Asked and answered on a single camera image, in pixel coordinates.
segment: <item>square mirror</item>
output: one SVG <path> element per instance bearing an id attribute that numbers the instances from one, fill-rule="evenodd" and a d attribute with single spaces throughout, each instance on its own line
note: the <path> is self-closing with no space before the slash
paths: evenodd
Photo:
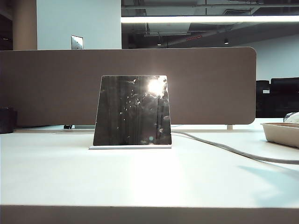
<path id="1" fill-rule="evenodd" d="M 171 148 L 166 76 L 103 76 L 93 146 Z"/>

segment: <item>paper tray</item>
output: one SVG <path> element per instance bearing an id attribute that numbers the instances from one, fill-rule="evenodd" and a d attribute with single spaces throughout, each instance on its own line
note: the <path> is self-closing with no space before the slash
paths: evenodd
<path id="1" fill-rule="evenodd" d="M 299 124 L 264 123 L 267 141 L 299 148 Z"/>

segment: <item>ceiling light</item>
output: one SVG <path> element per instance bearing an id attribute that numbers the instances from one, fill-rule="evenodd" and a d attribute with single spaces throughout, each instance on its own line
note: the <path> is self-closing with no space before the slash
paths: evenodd
<path id="1" fill-rule="evenodd" d="M 299 15 L 274 16 L 142 16 L 121 17 L 122 23 L 299 22 Z"/>

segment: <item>desk surface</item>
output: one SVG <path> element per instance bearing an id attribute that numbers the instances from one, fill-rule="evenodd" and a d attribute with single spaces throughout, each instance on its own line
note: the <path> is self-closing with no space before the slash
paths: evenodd
<path id="1" fill-rule="evenodd" d="M 260 122 L 192 134 L 299 159 L 298 149 L 267 142 Z M 2 205 L 299 208 L 299 166 L 251 160 L 179 134 L 172 149 L 144 150 L 88 150 L 93 134 L 80 130 L 18 130 L 0 140 Z"/>

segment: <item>cable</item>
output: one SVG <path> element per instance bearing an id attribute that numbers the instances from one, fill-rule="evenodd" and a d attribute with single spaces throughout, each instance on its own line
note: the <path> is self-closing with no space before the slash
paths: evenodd
<path id="1" fill-rule="evenodd" d="M 172 133 L 178 133 L 178 134 L 186 135 L 186 136 L 188 136 L 188 137 L 190 137 L 190 138 L 192 138 L 194 140 L 201 141 L 201 142 L 204 142 L 206 144 L 209 144 L 209 145 L 212 145 L 212 146 L 216 146 L 216 147 L 219 147 L 219 148 L 223 148 L 223 149 L 228 150 L 228 151 L 230 151 L 232 153 L 236 153 L 238 155 L 242 155 L 242 156 L 245 156 L 245 157 L 253 159 L 253 160 L 260 160 L 260 161 L 266 161 L 266 162 L 275 162 L 275 163 L 299 165 L 299 160 L 281 160 L 281 159 L 273 159 L 273 158 L 267 158 L 267 157 L 263 157 L 263 156 L 253 155 L 253 154 L 249 154 L 249 153 L 245 153 L 245 152 L 239 151 L 237 149 L 234 149 L 232 147 L 229 147 L 229 146 L 226 146 L 226 145 L 223 145 L 223 144 L 220 144 L 220 143 L 216 143 L 216 142 L 212 142 L 212 141 L 207 141 L 207 140 L 204 140 L 204 139 L 200 139 L 198 137 L 195 137 L 195 136 L 190 135 L 190 134 L 185 133 L 185 132 L 174 131 L 174 130 L 172 130 L 171 132 Z"/>

